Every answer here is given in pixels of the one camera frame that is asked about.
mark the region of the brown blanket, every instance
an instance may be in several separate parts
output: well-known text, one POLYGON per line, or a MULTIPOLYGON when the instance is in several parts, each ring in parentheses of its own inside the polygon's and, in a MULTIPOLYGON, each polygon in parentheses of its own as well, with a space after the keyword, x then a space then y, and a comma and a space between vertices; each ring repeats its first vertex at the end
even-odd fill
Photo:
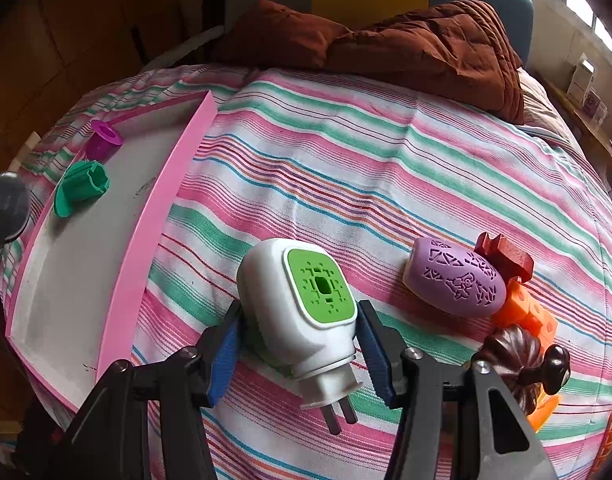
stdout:
POLYGON ((475 0, 390 18, 355 32, 260 0, 217 44, 216 60, 354 73, 523 124, 519 56, 494 9, 475 0))

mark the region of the green panel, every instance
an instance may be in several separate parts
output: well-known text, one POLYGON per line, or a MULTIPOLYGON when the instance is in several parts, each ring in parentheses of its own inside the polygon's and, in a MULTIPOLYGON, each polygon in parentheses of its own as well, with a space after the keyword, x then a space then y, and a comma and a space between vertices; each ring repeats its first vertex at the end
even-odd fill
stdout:
POLYGON ((327 254, 291 249, 288 265, 305 309, 320 323, 355 315, 355 302, 339 267, 327 254))

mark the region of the blue gripper pad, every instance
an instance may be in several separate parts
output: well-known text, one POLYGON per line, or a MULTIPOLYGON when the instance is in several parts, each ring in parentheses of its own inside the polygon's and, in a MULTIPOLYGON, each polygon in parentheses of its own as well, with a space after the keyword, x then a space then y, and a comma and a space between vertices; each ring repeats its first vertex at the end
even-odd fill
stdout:
POLYGON ((207 398, 212 408, 226 393, 230 379, 235 371, 235 365, 239 359, 239 352, 243 343, 243 320, 238 319, 232 324, 228 333, 217 350, 212 362, 211 387, 208 389, 207 398))
POLYGON ((372 332, 371 326, 360 305, 357 305, 356 335, 361 352, 363 353, 363 359, 366 361, 368 372, 371 375, 375 393, 389 406, 395 398, 395 390, 392 387, 388 359, 377 337, 372 332))

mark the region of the striped fabric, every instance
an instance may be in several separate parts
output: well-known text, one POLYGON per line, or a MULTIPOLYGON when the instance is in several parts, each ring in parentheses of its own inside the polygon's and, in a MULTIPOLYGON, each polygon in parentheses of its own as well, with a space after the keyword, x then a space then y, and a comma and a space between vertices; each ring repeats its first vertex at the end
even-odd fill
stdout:
MULTIPOLYGON (((33 219, 90 134, 91 118, 210 89, 219 114, 179 189, 142 300, 132 361, 162 360, 218 323, 236 297, 246 251, 270 237, 320 244, 357 299, 438 360, 460 364, 492 330, 417 301, 401 284, 412 241, 471 246, 504 233, 535 258, 531 293, 559 320, 570 350, 564 401, 539 433, 561 478, 586 478, 612 409, 612 204, 583 155, 441 98, 355 76, 215 65, 136 76, 85 96, 35 149, 33 219)), ((30 227, 2 256, 8 309, 30 227)), ((220 478, 380 479, 399 412, 364 382, 359 423, 328 434, 299 410, 295 385, 245 352, 205 426, 220 478)), ((70 415, 39 391, 64 426, 70 415)), ((163 478, 158 408, 150 407, 152 468, 163 478)), ((449 474, 448 445, 440 478, 449 474)))

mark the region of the small purple object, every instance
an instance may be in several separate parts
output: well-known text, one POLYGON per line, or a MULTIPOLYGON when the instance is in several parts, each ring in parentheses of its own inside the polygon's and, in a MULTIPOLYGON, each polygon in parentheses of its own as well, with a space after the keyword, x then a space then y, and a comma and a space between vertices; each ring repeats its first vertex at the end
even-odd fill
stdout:
POLYGON ((108 123, 93 119, 90 126, 93 128, 93 135, 86 145, 86 158, 104 163, 121 148, 124 140, 108 123))
POLYGON ((484 258, 435 238, 417 238, 403 282, 426 303, 455 316, 492 316, 506 298, 503 278, 484 258))

